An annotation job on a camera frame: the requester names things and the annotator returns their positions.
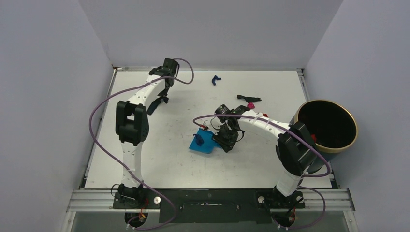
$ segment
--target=gold rim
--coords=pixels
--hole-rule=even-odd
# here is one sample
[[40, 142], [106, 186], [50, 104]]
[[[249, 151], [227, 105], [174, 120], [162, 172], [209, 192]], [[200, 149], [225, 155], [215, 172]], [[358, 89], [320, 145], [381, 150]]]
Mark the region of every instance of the gold rim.
[[325, 147], [325, 146], [316, 144], [316, 146], [318, 147], [319, 151], [326, 152], [326, 153], [339, 153], [339, 152], [342, 152], [342, 151], [346, 150], [346, 149], [349, 148], [350, 146], [352, 146], [352, 145], [354, 144], [354, 142], [356, 142], [357, 134], [358, 134], [358, 132], [357, 132], [357, 123], [356, 123], [356, 120], [355, 120], [354, 117], [351, 115], [351, 113], [350, 113], [348, 110], [345, 109], [345, 107], [343, 107], [343, 106], [337, 104], [337, 103], [334, 102], [334, 101], [329, 101], [329, 100], [326, 100], [326, 99], [314, 99], [314, 100], [310, 100], [310, 101], [307, 101], [307, 102], [303, 103], [303, 104], [299, 107], [299, 109], [296, 111], [296, 114], [294, 115], [294, 118], [293, 118], [293, 123], [296, 123], [296, 122], [299, 120], [299, 119], [298, 119], [298, 115], [299, 115], [300, 109], [302, 109], [302, 107], [303, 107], [304, 105], [306, 105], [306, 104], [308, 104], [308, 103], [310, 103], [310, 102], [314, 102], [314, 101], [325, 101], [325, 102], [330, 102], [330, 103], [333, 103], [333, 104], [339, 106], [339, 107], [342, 108], [344, 111], [346, 111], [346, 113], [348, 113], [348, 114], [350, 115], [350, 117], [353, 119], [354, 126], [356, 127], [356, 136], [354, 137], [353, 141], [352, 141], [350, 144], [348, 144], [347, 146], [344, 146], [344, 147], [341, 147], [341, 148], [330, 148], [330, 147]]

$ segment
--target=blue plastic piece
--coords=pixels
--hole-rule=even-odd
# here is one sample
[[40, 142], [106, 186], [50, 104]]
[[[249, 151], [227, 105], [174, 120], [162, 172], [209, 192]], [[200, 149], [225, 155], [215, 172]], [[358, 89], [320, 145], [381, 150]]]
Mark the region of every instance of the blue plastic piece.
[[204, 144], [204, 139], [202, 138], [202, 136], [198, 134], [193, 134], [193, 136], [195, 136], [195, 142], [198, 146], [202, 146], [202, 144]]
[[[211, 153], [214, 147], [220, 147], [219, 144], [212, 140], [213, 135], [214, 133], [211, 131], [199, 128], [198, 132], [194, 135], [195, 137], [193, 138], [189, 149], [207, 154]], [[201, 138], [203, 143], [198, 142], [198, 138]]]
[[222, 78], [215, 75], [214, 78], [212, 78], [212, 84], [216, 86], [217, 83], [215, 83], [215, 81], [220, 81], [220, 80], [222, 80]]

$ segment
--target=white table surface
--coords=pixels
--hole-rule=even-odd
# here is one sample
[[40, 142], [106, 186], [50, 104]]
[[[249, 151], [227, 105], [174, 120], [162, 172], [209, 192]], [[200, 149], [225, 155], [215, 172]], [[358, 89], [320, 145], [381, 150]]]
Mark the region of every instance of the white table surface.
[[[143, 84], [147, 71], [117, 72], [112, 93]], [[214, 75], [221, 77], [213, 86]], [[179, 78], [190, 79], [189, 71]], [[119, 100], [126, 101], [135, 91], [111, 99], [100, 125], [98, 140], [122, 160], [122, 149], [115, 134], [115, 109]], [[236, 95], [260, 97], [257, 112], [270, 118], [289, 122], [305, 97], [295, 71], [198, 71], [191, 85], [175, 82], [169, 90], [168, 104], [160, 104], [149, 116], [149, 135], [142, 148], [141, 172], [144, 182], [153, 188], [220, 189], [273, 188], [284, 168], [267, 139], [251, 133], [236, 143], [229, 153], [214, 148], [211, 154], [188, 149], [198, 127], [192, 119], [213, 114], [221, 104], [228, 108], [246, 105]], [[109, 189], [121, 182], [122, 167], [94, 147], [88, 167], [86, 189]], [[324, 173], [322, 168], [317, 173]], [[329, 176], [305, 178], [305, 187], [330, 188]]]

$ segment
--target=black object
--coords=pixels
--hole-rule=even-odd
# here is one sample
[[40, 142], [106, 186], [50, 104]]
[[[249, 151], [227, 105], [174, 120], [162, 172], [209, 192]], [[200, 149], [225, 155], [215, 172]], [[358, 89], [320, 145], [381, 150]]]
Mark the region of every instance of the black object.
[[[317, 150], [315, 142], [303, 123], [296, 122], [294, 125], [291, 124], [289, 130]], [[301, 176], [306, 168], [316, 159], [315, 153], [293, 138], [289, 133], [279, 135], [276, 153], [283, 167], [291, 174], [297, 176]]]
[[[176, 206], [177, 216], [173, 223], [229, 223], [240, 221], [272, 223], [271, 216], [266, 213], [266, 210], [305, 207], [304, 203], [296, 200], [298, 196], [303, 197], [302, 192], [299, 191], [286, 198], [272, 188], [156, 190], [167, 196]], [[137, 191], [140, 196], [144, 196], [139, 197], [140, 203], [138, 206], [117, 192], [113, 209], [140, 209], [141, 206], [145, 205], [145, 199], [147, 199], [146, 209], [161, 208], [159, 223], [169, 220], [174, 215], [174, 209], [170, 204], [154, 204], [154, 198], [158, 196], [156, 193], [144, 188], [137, 188]], [[264, 197], [263, 203], [258, 202], [260, 196]], [[129, 220], [131, 216], [126, 214], [125, 218]], [[137, 227], [138, 224], [139, 220], [136, 219], [130, 225]]]
[[138, 213], [135, 213], [135, 212], [133, 212], [133, 213], [125, 212], [124, 220], [125, 220], [125, 223], [128, 224], [128, 221], [130, 221], [131, 218], [134, 218], [132, 221], [130, 221], [130, 226], [131, 226], [131, 227], [138, 228], [138, 227], [142, 226], [142, 225], [146, 222], [146, 220], [148, 219], [148, 213], [144, 213], [144, 215], [146, 216], [146, 218], [144, 218], [144, 219], [142, 219], [142, 220], [139, 220], [138, 218], [135, 218], [135, 217], [138, 216]]
[[241, 140], [243, 139], [243, 137], [245, 136], [245, 131], [244, 131], [244, 130], [241, 130], [241, 132], [242, 132], [242, 137], [241, 137], [239, 140], [237, 140], [236, 142], [241, 141]]
[[115, 185], [118, 185], [118, 186], [119, 186], [119, 184], [113, 184], [113, 186], [112, 186], [111, 189], [110, 189], [111, 196], [113, 196], [113, 197], [115, 197], [115, 196], [113, 195], [113, 189], [114, 189]]
[[123, 192], [122, 188], [118, 188], [119, 191], [115, 193], [113, 209], [136, 209], [144, 206], [146, 204], [146, 199], [148, 199], [147, 209], [159, 209], [160, 204], [154, 204], [154, 198], [158, 195], [153, 191], [143, 188], [140, 185], [138, 188], [126, 188], [127, 192]]
[[[236, 109], [229, 110], [226, 105], [221, 105], [215, 110], [217, 115], [241, 115], [244, 112], [248, 111], [249, 108], [246, 106], [240, 105]], [[244, 135], [243, 130], [239, 127], [237, 117], [229, 116], [219, 116], [217, 117], [223, 124], [219, 128], [219, 131], [216, 135], [212, 136], [212, 139], [218, 143], [223, 151], [228, 152], [232, 150], [238, 139], [238, 131], [242, 131], [242, 138]]]
[[212, 140], [219, 144], [225, 152], [232, 150], [237, 139], [238, 130], [230, 130], [226, 123], [220, 127], [216, 135], [212, 136]]
[[201, 135], [193, 134], [193, 136], [195, 136], [195, 142], [198, 146], [202, 146], [202, 144], [204, 144], [204, 139]]
[[274, 215], [272, 215], [272, 218], [275, 219], [275, 221], [283, 226], [283, 227], [290, 227], [291, 225], [294, 224], [294, 220], [290, 221], [290, 217], [289, 217], [289, 213], [276, 213]]
[[237, 95], [236, 98], [238, 99], [244, 99], [247, 103], [254, 103], [254, 102], [260, 102], [262, 99], [260, 98], [255, 98], [255, 97], [245, 97], [243, 95]]
[[146, 110], [146, 113], [148, 115], [151, 115], [154, 113], [154, 111], [157, 109], [158, 105], [161, 104], [161, 102], [164, 101], [165, 104], [168, 103], [169, 98], [167, 98], [166, 96], [162, 96], [157, 98], [156, 100], [154, 100], [151, 105], [148, 107], [148, 109]]
[[[337, 103], [326, 100], [312, 100], [304, 103], [296, 112], [291, 123], [300, 121], [310, 134], [317, 138], [321, 155], [330, 161], [354, 143], [357, 125], [351, 114]], [[319, 158], [308, 168], [315, 173], [324, 165]]]
[[[134, 120], [128, 116], [134, 114]], [[130, 101], [119, 101], [116, 112], [116, 134], [119, 140], [137, 146], [148, 136], [149, 125], [146, 108], [142, 104], [131, 104]]]
[[303, 194], [300, 191], [295, 191], [292, 195], [285, 197], [283, 196], [276, 187], [274, 189], [264, 189], [256, 191], [256, 198], [264, 197], [264, 202], [258, 202], [258, 208], [269, 208], [269, 209], [290, 209], [297, 208], [302, 209], [305, 207], [305, 203], [298, 202], [297, 198], [303, 198]]
[[[179, 64], [174, 59], [165, 58], [164, 64], [149, 71], [149, 75], [157, 76], [174, 76], [179, 70]], [[174, 85], [174, 79], [165, 79], [165, 89], [161, 91], [158, 96], [167, 96], [168, 90]]]
[[145, 198], [146, 195], [143, 191], [143, 185], [140, 185], [137, 188], [129, 188], [124, 186], [124, 184], [120, 184], [118, 186], [117, 193], [115, 193], [113, 208], [116, 208], [116, 202], [120, 205], [127, 205], [129, 207], [138, 208], [144, 205]]
[[212, 81], [211, 81], [211, 82], [212, 82], [213, 85], [216, 86], [217, 83], [215, 83], [215, 81], [220, 81], [220, 80], [222, 80], [222, 78], [220, 78], [220, 77], [218, 77], [218, 76], [215, 75], [214, 78], [212, 78]]
[[[272, 223], [265, 209], [258, 207], [259, 189], [164, 189], [160, 190], [177, 208], [173, 223]], [[162, 204], [160, 221], [174, 215], [170, 204]]]

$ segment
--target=screw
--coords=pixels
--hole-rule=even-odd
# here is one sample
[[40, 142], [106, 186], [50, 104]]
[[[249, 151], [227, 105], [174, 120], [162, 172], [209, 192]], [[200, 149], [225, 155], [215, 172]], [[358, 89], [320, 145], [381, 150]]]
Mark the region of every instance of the screw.
[[259, 202], [260, 204], [263, 204], [263, 203], [264, 203], [264, 200], [265, 200], [265, 197], [263, 197], [263, 196], [258, 197], [258, 202]]
[[297, 201], [299, 201], [300, 199], [302, 199], [302, 197], [301, 196], [298, 196], [298, 197], [296, 197], [296, 200]]
[[159, 204], [161, 202], [161, 197], [154, 197], [154, 204]]

